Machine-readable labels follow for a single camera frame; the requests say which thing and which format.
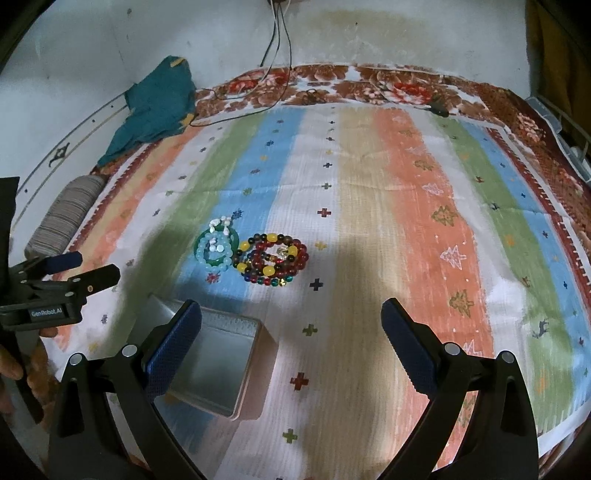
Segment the teal cloth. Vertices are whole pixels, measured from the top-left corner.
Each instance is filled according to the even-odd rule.
[[[131,114],[115,132],[98,161],[103,167],[121,154],[147,142],[183,133],[180,122],[195,112],[195,85],[187,60],[171,67],[179,57],[166,57],[146,78],[127,92]]]

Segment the blue stripe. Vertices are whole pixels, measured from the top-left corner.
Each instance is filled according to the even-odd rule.
[[[229,216],[241,210],[242,216],[232,223],[241,240],[265,230],[303,115],[304,110],[297,108],[277,108],[267,113],[224,190],[219,192],[219,201],[210,217]],[[251,189],[250,194],[245,195],[245,189]],[[202,225],[198,232],[207,227],[208,224]],[[251,288],[266,288],[245,282],[233,267],[221,273],[217,283],[207,283],[206,277],[207,271],[195,260],[191,246],[176,279],[175,298],[193,299],[204,307],[240,313]],[[188,452],[196,452],[214,416],[183,402],[158,401],[157,405],[179,443]]]
[[[580,398],[584,394],[587,399],[591,394],[591,375],[585,377],[584,372],[591,365],[591,349],[588,347],[591,344],[591,329],[587,321],[586,308],[569,266],[569,259],[560,240],[556,237],[550,217],[545,213],[511,159],[507,157],[496,141],[483,128],[468,122],[460,122],[480,144],[491,165],[503,179],[540,246],[558,297],[560,313],[564,318],[573,347],[573,384],[575,387],[573,398]],[[586,342],[584,347],[579,345],[579,338]]]

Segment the red beaded bracelet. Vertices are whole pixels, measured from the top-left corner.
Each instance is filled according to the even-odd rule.
[[[267,248],[275,245],[279,246],[276,253],[267,253]],[[256,233],[238,246],[232,256],[232,265],[245,281],[284,287],[306,267],[310,258],[307,250],[301,241],[289,235]]]

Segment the green stripe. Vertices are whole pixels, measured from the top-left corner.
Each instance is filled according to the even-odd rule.
[[[531,287],[525,289],[527,311],[523,317],[524,334],[534,365],[534,383],[528,386],[528,391],[535,418],[547,419],[550,429],[560,422],[563,412],[567,416],[573,395],[572,348],[550,271],[522,210],[478,141],[455,120],[437,118],[436,122],[449,136],[458,163],[473,181],[474,190],[483,203],[498,205],[498,210],[490,209],[488,213],[511,270],[518,280],[527,277],[531,283]],[[550,323],[548,333],[539,339],[533,338],[531,332],[539,330],[542,320]]]
[[[115,354],[124,344],[148,294],[170,295],[182,260],[199,233],[196,229],[210,219],[219,191],[228,182],[264,118],[265,115],[251,115],[236,120],[192,175],[190,187],[164,212],[165,223],[150,234],[126,279],[117,319],[103,346],[105,354]]]

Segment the cylindrical pillow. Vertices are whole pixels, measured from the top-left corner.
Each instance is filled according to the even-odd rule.
[[[102,176],[85,175],[66,185],[29,240],[25,256],[34,258],[62,254],[105,184],[106,179]]]

